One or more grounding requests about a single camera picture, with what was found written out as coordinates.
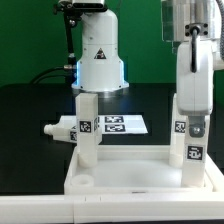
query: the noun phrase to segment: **blue light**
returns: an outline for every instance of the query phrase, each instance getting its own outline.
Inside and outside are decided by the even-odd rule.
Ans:
[[[79,62],[77,62],[76,64],[76,81],[75,81],[75,86],[79,86],[79,83],[80,83],[80,65],[79,65]]]

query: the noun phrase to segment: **black surface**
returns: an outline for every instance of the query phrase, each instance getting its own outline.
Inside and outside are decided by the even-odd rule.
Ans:
[[[136,84],[127,95],[100,98],[100,115],[141,114],[149,131],[140,136],[104,136],[102,144],[170,144],[174,93],[173,84]],[[74,145],[53,141],[44,135],[43,127],[58,123],[61,115],[75,114],[74,99],[70,87],[64,85],[10,85],[0,89],[0,195],[63,194]],[[224,109],[215,104],[208,150],[222,170],[223,124]]]

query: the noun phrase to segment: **black cable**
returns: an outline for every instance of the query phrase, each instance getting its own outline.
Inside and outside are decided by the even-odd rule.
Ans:
[[[197,68],[197,37],[198,37],[198,30],[193,29],[192,31],[192,42],[191,42],[191,72],[196,73]]]
[[[36,82],[38,79],[42,78],[43,76],[45,76],[45,75],[48,74],[48,73],[51,73],[51,72],[54,72],[54,71],[60,71],[60,70],[64,70],[64,66],[47,69],[47,70],[41,72],[40,74],[38,74],[36,77],[34,77],[34,78],[30,81],[30,84],[35,84],[35,82]]]
[[[69,76],[68,76],[68,75],[48,75],[48,76],[44,76],[44,77],[39,78],[39,79],[35,82],[35,84],[40,83],[40,82],[43,81],[44,79],[58,78],[58,77],[64,77],[64,78],[66,79],[66,78],[69,77]]]
[[[65,23],[65,31],[66,31],[66,37],[67,37],[68,53],[74,54],[72,30],[71,30],[71,26],[69,24],[69,19],[68,19],[68,16],[66,15],[66,13],[64,13],[64,23]]]

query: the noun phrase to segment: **warning label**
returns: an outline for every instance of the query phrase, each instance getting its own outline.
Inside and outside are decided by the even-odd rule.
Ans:
[[[107,59],[102,48],[99,49],[94,59]]]

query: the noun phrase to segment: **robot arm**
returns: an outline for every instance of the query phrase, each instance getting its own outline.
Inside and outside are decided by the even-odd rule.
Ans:
[[[214,46],[218,45],[221,36],[219,7],[222,11],[222,5],[222,0],[162,1],[163,37],[166,41],[179,43],[178,111],[188,116],[189,134],[193,138],[204,136],[205,116],[212,112],[213,73],[220,68],[216,63],[218,49]]]

